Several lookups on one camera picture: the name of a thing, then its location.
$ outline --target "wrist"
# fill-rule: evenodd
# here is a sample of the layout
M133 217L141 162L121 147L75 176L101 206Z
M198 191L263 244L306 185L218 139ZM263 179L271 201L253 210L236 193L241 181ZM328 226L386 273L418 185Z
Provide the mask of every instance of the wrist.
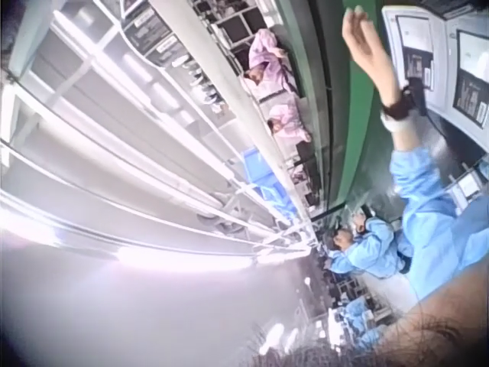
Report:
M384 107L390 108L400 101L400 99L402 98L402 91L396 84L390 89L386 89L384 91L379 90L379 95L381 97L382 105Z

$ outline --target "monitor screen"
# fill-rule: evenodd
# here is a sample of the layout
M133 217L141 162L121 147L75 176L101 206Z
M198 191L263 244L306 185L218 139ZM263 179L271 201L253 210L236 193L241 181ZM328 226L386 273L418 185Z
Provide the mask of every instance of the monitor screen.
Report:
M263 15L258 8L252 8L251 10L245 11L243 13L243 18L253 34L257 33L260 29L267 27Z
M232 43L241 41L250 36L241 17L236 16L223 21L219 27L225 31Z
M396 20L403 47L406 80L420 78L425 88L433 90L435 75L429 19L396 16Z
M457 33L458 70L453 107L484 127L489 119L489 38Z

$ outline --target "metal rail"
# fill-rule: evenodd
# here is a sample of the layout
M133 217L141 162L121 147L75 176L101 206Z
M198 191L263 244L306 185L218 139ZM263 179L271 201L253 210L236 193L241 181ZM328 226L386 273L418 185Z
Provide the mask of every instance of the metal rail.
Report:
M120 203L117 203L117 202L115 202L113 200L107 199L106 197L104 197L104 196L102 196L100 194L94 193L91 190L87 190L86 188L81 187L80 185L78 185L76 183L73 183L71 181L65 180L62 177L57 176L53 172L51 172L51 171L49 171L49 170L47 170L45 168L42 168L38 164L35 164L33 161L31 161L30 159L26 158L24 155L22 155L21 153L19 153L18 151L16 151L8 142L6 142L3 139L0 139L0 146L2 146L2 149L6 149L7 151L9 151L10 154L12 156L16 157L19 161L21 161L22 163L26 164L30 168L36 170L40 174L43 174L44 176L50 178L51 180L55 180L56 182L59 182L60 184L63 184L63 185L66 185L68 187L71 187L73 189L76 189L78 191L81 191L81 192L83 192L83 193L85 193L85 194L87 194L87 195L89 195L91 197L96 198L97 200L102 201L103 203L106 203L106 204L108 204L110 206L113 206L113 207L115 207L117 209L123 210L126 213L130 213L130 214L139 216L141 218L148 219L148 220L150 220L152 222L164 224L165 226L171 226L173 228L183 229L183 230L186 230L188 232L193 232L193 233L197 233L197 234L200 234L200 235L206 235L208 237L214 237L214 238L217 238L217 239L226 239L226 240L233 241L233 242L247 243L249 245L262 245L260 242L252 242L252 241L248 241L248 240L245 240L245 239L236 239L234 237L228 237L226 235L220 235L218 233L206 232L206 231L202 231L200 229L194 229L194 228L191 228L191 227L183 226L181 224L170 222L170 221L167 221L165 219L157 218L156 216L152 216L150 214L143 213L143 212L141 212L139 210L132 209L132 208L130 208L128 206L125 206L125 205L122 205Z

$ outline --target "wrist strap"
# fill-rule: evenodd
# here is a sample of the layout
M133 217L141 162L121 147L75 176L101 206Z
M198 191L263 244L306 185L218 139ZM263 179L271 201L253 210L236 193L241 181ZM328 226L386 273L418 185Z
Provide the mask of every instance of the wrist strap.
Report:
M401 91L399 101L389 107L382 106L382 112L394 120L404 120L409 115L410 110L415 107L416 104L414 103L413 96L411 96L410 86L408 85Z
M407 128L414 128L413 121L417 116L417 111L415 109L411 109L408 112L406 118L402 120L395 120L392 117L386 115L384 112L381 113L381 120L384 124L384 127L390 132L400 132Z

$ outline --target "light blue uniform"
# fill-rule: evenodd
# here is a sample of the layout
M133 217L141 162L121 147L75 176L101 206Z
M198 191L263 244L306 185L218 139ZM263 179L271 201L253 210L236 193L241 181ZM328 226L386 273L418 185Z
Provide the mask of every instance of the light blue uniform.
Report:
M345 318L358 331L359 334L365 333L367 327L363 319L363 313L368 310L365 296L354 299L345 306Z
M363 350L372 348L382 337L386 328L387 326L385 325L379 325L374 329L366 331L357 341L357 348Z
M330 251L328 256L332 259L329 270L335 272L336 274L346 274L350 271L359 270L351 264L345 254L343 254L341 251Z
M474 200L457 217L425 148L395 151L390 171L407 200L403 231L414 246L408 277L423 299L488 253L489 196Z
M391 277L405 265L397 255L398 247L405 255L411 256L410 243L402 236L394 239L392 226L378 218L367 219L365 228L368 232L355 237L355 244L340 255L335 254L331 271L345 273L364 270L378 278Z

